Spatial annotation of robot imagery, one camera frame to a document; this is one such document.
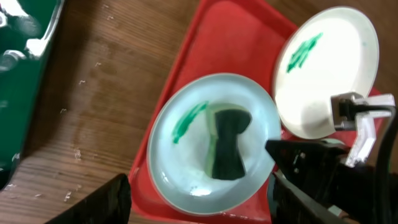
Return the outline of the green dish sponge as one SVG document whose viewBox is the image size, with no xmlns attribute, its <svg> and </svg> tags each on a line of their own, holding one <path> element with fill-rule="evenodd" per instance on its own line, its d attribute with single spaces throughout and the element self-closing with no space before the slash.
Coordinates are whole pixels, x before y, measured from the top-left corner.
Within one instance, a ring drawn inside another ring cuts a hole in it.
<svg viewBox="0 0 398 224">
<path fill-rule="evenodd" d="M 239 152 L 238 137 L 251 123 L 250 112 L 231 103 L 214 103 L 207 107 L 206 124 L 210 143 L 205 174 L 217 180 L 236 180 L 246 175 Z"/>
</svg>

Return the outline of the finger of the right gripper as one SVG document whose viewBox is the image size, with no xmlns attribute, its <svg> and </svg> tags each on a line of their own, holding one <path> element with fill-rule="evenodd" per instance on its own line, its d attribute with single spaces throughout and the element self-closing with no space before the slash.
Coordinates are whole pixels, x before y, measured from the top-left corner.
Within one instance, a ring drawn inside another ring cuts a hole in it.
<svg viewBox="0 0 398 224">
<path fill-rule="evenodd" d="M 325 141 L 268 140 L 265 149 L 297 187 L 326 185 L 340 159 L 347 155 L 344 145 Z"/>
<path fill-rule="evenodd" d="M 272 224 L 346 223 L 351 219 L 342 208 L 317 202 L 279 170 L 269 176 L 267 201 Z"/>
</svg>

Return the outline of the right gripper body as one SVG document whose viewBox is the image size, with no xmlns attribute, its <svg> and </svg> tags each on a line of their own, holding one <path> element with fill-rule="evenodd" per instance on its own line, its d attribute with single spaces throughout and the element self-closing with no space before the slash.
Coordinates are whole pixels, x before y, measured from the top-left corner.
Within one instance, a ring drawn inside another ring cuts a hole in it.
<svg viewBox="0 0 398 224">
<path fill-rule="evenodd" d="M 331 180 L 319 187 L 299 187 L 323 205 L 336 205 L 360 223 L 374 223 L 374 167 L 339 163 Z"/>
</svg>

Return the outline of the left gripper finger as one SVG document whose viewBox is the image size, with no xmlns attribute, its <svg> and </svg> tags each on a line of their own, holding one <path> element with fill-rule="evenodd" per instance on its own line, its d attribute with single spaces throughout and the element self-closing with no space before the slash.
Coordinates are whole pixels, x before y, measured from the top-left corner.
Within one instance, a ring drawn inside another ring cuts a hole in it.
<svg viewBox="0 0 398 224">
<path fill-rule="evenodd" d="M 46 224 L 127 224 L 131 205 L 127 175 L 118 174 Z"/>
</svg>

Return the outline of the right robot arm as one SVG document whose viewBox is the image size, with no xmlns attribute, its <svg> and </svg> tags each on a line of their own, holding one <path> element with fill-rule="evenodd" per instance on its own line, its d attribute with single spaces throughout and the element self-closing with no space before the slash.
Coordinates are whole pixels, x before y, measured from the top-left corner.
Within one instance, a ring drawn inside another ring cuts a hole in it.
<svg viewBox="0 0 398 224">
<path fill-rule="evenodd" d="M 268 140 L 265 149 L 279 168 L 267 188 L 272 223 L 344 223 L 332 205 L 359 223 L 375 223 L 374 167 L 344 165 L 347 146 Z"/>
</svg>

